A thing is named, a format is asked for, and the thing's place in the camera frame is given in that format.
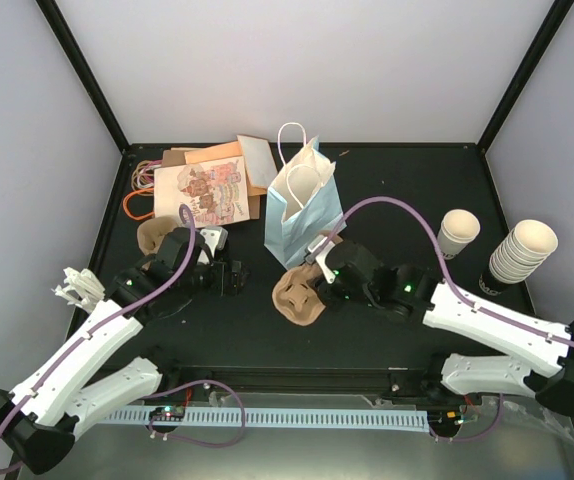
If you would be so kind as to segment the single brown pulp cup carrier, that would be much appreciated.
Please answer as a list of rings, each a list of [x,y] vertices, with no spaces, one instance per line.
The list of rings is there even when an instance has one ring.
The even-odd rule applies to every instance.
[[[326,306],[310,283],[321,275],[318,265],[303,264],[286,271],[272,290],[276,310],[295,325],[314,323]]]

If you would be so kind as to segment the light blue paper bag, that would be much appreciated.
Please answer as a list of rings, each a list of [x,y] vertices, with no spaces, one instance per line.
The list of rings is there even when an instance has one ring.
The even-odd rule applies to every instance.
[[[267,189],[264,246],[287,270],[301,265],[306,247],[343,216],[336,164],[319,151],[316,137],[301,134],[302,146],[291,159],[277,136],[282,167]]]

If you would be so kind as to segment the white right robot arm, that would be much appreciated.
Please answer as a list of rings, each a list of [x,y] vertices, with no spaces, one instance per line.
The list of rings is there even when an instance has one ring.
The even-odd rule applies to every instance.
[[[496,350],[494,356],[434,356],[421,379],[428,400],[517,395],[574,417],[574,321],[562,324],[513,311],[411,265],[388,267],[353,241],[334,243],[320,235],[308,246],[306,261],[322,271],[311,286],[326,306],[359,303]]]

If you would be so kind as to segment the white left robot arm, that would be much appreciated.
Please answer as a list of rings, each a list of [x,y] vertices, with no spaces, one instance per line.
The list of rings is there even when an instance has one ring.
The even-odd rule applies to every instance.
[[[235,293],[244,276],[244,266],[227,254],[225,229],[167,233],[156,252],[123,271],[105,298],[87,306],[87,320],[42,367],[13,389],[0,389],[0,442],[21,465],[44,474],[114,411],[202,386],[200,380],[182,383],[177,362],[158,347],[101,380],[92,378],[147,324],[180,311],[200,291]]]

